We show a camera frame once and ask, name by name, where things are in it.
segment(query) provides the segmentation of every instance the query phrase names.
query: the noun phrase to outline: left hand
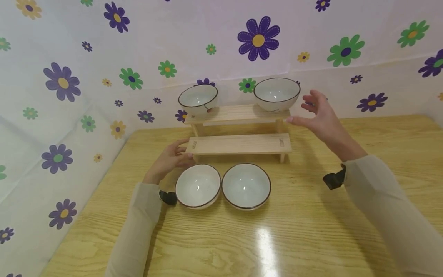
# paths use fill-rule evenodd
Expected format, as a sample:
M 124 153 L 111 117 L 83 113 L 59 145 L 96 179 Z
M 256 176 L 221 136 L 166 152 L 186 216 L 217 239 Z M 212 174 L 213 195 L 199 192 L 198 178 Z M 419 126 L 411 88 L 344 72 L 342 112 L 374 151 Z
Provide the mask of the left hand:
M 174 168 L 189 168 L 195 164 L 192 153 L 184 153 L 186 147 L 179 147 L 189 142 L 189 138 L 177 140 L 168 145 L 146 172 L 143 183 L 159 184 Z

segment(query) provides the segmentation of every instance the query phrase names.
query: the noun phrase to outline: shelf board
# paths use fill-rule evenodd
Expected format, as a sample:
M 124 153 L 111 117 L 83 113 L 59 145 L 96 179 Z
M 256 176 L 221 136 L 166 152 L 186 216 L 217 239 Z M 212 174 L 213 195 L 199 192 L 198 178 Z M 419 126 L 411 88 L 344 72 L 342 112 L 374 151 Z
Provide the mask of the shelf board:
M 191 137 L 186 153 L 195 155 L 284 154 L 292 151 L 289 134 Z
M 209 113 L 193 116 L 189 115 L 185 124 L 203 124 L 209 122 L 223 122 L 223 121 L 244 121 L 244 120 L 270 120 L 283 119 L 291 114 L 289 110 L 270 113 L 260 108 L 259 105 L 237 105 L 237 106 L 221 106 L 212 109 Z

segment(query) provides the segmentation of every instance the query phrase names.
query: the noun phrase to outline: bowl rim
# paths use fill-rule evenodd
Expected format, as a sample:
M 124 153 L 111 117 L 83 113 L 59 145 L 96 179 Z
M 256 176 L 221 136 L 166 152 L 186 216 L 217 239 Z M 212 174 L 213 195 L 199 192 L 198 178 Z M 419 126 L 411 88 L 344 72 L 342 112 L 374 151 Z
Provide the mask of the bowl rim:
M 208 202 L 206 202 L 206 203 L 204 203 L 204 204 L 202 204 L 202 205 L 198 205 L 198 206 L 189 206 L 189 205 L 184 204 L 182 201 L 180 201 L 179 195 L 177 194 L 177 182 L 179 181 L 181 175 L 182 175 L 186 170 L 188 170 L 189 168 L 193 168 L 194 166 L 199 166 L 199 165 L 208 165 L 208 166 L 212 167 L 212 168 L 218 173 L 218 179 L 220 180 L 220 183 L 218 184 L 218 190 L 217 190 L 217 193 L 214 195 L 213 198 L 211 198 L 211 200 L 209 200 Z M 221 188 L 222 188 L 222 185 L 221 185 L 221 184 L 222 184 L 222 178 L 221 178 L 221 176 L 220 176 L 220 172 L 218 172 L 218 170 L 217 170 L 215 167 L 213 167 L 212 165 L 210 165 L 210 164 L 195 164 L 195 165 L 193 165 L 193 166 L 191 166 L 191 167 L 188 167 L 186 170 L 183 171 L 182 174 L 180 174 L 180 176 L 177 178 L 177 181 L 175 182 L 175 186 L 174 186 L 174 193 L 175 193 L 175 196 L 177 197 L 177 200 L 180 202 L 180 204 L 182 204 L 183 206 L 185 206 L 185 207 L 187 207 L 187 208 L 200 208 L 200 207 L 203 207 L 203 206 L 205 206 L 205 205 L 211 203 L 211 201 L 214 200 L 214 198 L 216 198 L 217 195 L 220 193 L 220 190 L 221 190 Z
M 289 80 L 289 81 L 293 81 L 294 83 L 296 83 L 299 86 L 299 92 L 295 96 L 293 96 L 293 97 L 291 97 L 289 99 L 286 99 L 286 100 L 282 100 L 282 101 L 268 101 L 268 100 L 264 100 L 264 99 L 258 97 L 257 94 L 255 93 L 255 89 L 258 87 L 258 85 L 260 83 L 264 82 L 264 81 L 268 81 L 268 80 L 272 80 L 272 79 L 286 79 L 286 80 Z M 258 99 L 260 99 L 261 101 L 265 101 L 265 102 L 269 102 L 269 103 L 281 103 L 281 102 L 289 101 L 289 100 L 294 99 L 295 97 L 297 97 L 300 94 L 300 92 L 301 92 L 301 87 L 300 87 L 300 84 L 297 81 L 294 81 L 294 80 L 289 79 L 289 78 L 283 78 L 283 77 L 275 77 L 275 78 L 265 79 L 263 81 L 258 82 L 258 84 L 256 84 L 255 87 L 254 87 L 254 96 L 257 97 Z
M 242 206 L 239 206 L 239 205 L 236 205 L 236 204 L 232 203 L 232 202 L 228 199 L 228 197 L 226 197 L 225 191 L 223 190 L 223 180 L 225 179 L 226 174 L 229 172 L 229 170 L 231 170 L 231 169 L 233 169 L 234 167 L 236 167 L 236 166 L 238 166 L 238 165 L 241 165 L 241 164 L 251 164 L 251 165 L 255 165 L 256 167 L 260 168 L 260 169 L 266 174 L 266 176 L 268 177 L 268 180 L 269 180 L 269 192 L 268 192 L 268 196 L 266 196 L 266 198 L 265 198 L 260 204 L 257 204 L 257 205 L 252 206 L 252 207 L 242 207 Z M 256 164 L 253 164 L 253 163 L 241 163 L 241 164 L 236 164 L 236 165 L 232 166 L 232 167 L 231 167 L 230 169 L 228 169 L 228 170 L 226 171 L 226 173 L 223 175 L 223 178 L 222 178 L 222 180 L 221 180 L 221 191 L 222 191 L 223 196 L 225 197 L 225 199 L 226 199 L 226 200 L 227 200 L 232 206 L 237 207 L 237 208 L 242 209 L 242 210 L 252 210 L 252 209 L 255 209 L 255 208 L 260 207 L 261 205 L 263 205 L 263 203 L 265 203 L 265 202 L 268 200 L 269 196 L 271 195 L 271 190 L 272 190 L 271 178 L 269 178 L 268 173 L 267 173 L 263 168 L 261 168 L 260 166 L 258 166 L 258 165 L 256 165 Z
M 180 102 L 180 97 L 182 96 L 182 94 L 185 93 L 187 90 L 190 90 L 190 89 L 195 88 L 196 86 L 210 86 L 210 87 L 215 88 L 215 96 L 214 96 L 214 98 L 212 98 L 211 100 L 209 100 L 208 102 L 206 102 L 206 103 L 204 103 L 204 104 L 197 105 L 197 106 L 186 106 L 186 105 L 183 105 L 183 104 Z M 178 100 L 179 100 L 179 104 L 180 104 L 182 107 L 194 108 L 194 107 L 201 107 L 201 106 L 204 106 L 204 105 L 206 105 L 206 104 L 208 104 L 208 103 L 211 103 L 215 98 L 217 98 L 217 96 L 218 96 L 218 89 L 217 89 L 215 86 L 211 86 L 211 85 L 207 85 L 207 84 L 202 84 L 202 85 L 195 85 L 195 86 L 192 86 L 192 87 L 190 87 L 190 88 L 185 89 L 182 93 L 180 93 Z

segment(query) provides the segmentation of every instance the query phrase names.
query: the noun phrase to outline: hand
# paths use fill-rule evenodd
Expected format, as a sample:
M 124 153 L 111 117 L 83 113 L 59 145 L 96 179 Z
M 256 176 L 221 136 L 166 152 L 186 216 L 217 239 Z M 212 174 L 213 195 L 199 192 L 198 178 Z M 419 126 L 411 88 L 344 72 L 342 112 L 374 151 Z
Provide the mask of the hand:
M 340 123 L 326 96 L 317 90 L 311 90 L 310 95 L 303 96 L 303 100 L 315 105 L 303 103 L 302 108 L 315 113 L 316 116 L 312 119 L 288 117 L 288 123 L 308 128 L 343 162 L 368 155 Z
M 192 153 L 184 153 L 186 147 L 179 147 L 188 142 L 189 138 L 177 140 L 168 145 L 146 172 L 143 183 L 159 184 L 174 168 L 189 168 L 195 164 Z

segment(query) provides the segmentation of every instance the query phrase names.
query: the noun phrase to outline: green flower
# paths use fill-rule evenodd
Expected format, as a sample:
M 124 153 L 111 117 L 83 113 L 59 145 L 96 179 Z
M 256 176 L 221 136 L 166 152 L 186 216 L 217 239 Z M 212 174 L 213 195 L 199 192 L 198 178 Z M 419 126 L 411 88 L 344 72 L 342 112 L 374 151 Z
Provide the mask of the green flower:
M 160 66 L 158 67 L 160 70 L 160 75 L 165 75 L 166 78 L 175 77 L 175 73 L 177 73 L 177 70 L 175 69 L 175 64 L 169 63 L 169 61 L 160 62 Z
M 89 6 L 92 6 L 92 1 L 93 0 L 80 0 L 80 3 L 89 7 Z
M 209 55 L 215 54 L 217 50 L 215 50 L 215 46 L 213 44 L 208 44 L 208 47 L 206 47 L 206 53 Z
M 37 113 L 38 111 L 34 110 L 34 108 L 26 108 L 23 110 L 23 116 L 27 119 L 35 119 L 36 117 L 39 117 Z
M 5 169 L 6 167 L 4 165 L 0 165 L 0 180 L 6 178 L 6 174 L 2 173 Z
M 11 44 L 5 38 L 0 38 L 0 50 L 8 51 L 8 49 L 11 49 L 9 45 Z
M 92 119 L 92 117 L 87 117 L 86 115 L 83 117 L 82 120 L 80 120 L 83 125 L 82 128 L 86 130 L 87 133 L 94 132 L 95 129 L 95 120 Z
M 123 74 L 120 74 L 120 79 L 123 79 L 123 84 L 125 86 L 131 86 L 131 89 L 135 90 L 136 88 L 138 88 L 139 90 L 141 89 L 141 85 L 143 84 L 143 81 L 140 80 L 140 74 L 138 74 L 137 72 L 133 72 L 132 68 L 128 67 L 128 71 L 124 70 L 123 68 L 121 69 L 121 72 Z
M 344 66 L 348 66 L 351 64 L 351 59 L 358 59 L 361 55 L 361 52 L 358 50 L 365 45 L 363 40 L 357 42 L 359 38 L 360 35 L 353 36 L 351 41 L 349 41 L 347 36 L 342 38 L 340 45 L 334 45 L 329 50 L 332 55 L 328 57 L 328 62 L 334 61 L 332 64 L 334 67 L 339 66 L 342 62 Z
M 409 44 L 409 46 L 413 46 L 415 42 L 424 37 L 424 32 L 429 29 L 429 25 L 426 25 L 426 20 L 420 22 L 417 25 L 417 22 L 413 22 L 409 29 L 403 30 L 401 32 L 401 38 L 397 40 L 397 43 L 401 43 L 401 48 L 405 47 Z
M 243 79 L 242 82 L 238 83 L 238 85 L 240 86 L 240 88 L 238 89 L 239 91 L 243 91 L 243 93 L 248 93 L 248 92 L 252 92 L 255 88 L 255 84 L 257 82 L 252 80 L 252 78 L 249 79 Z

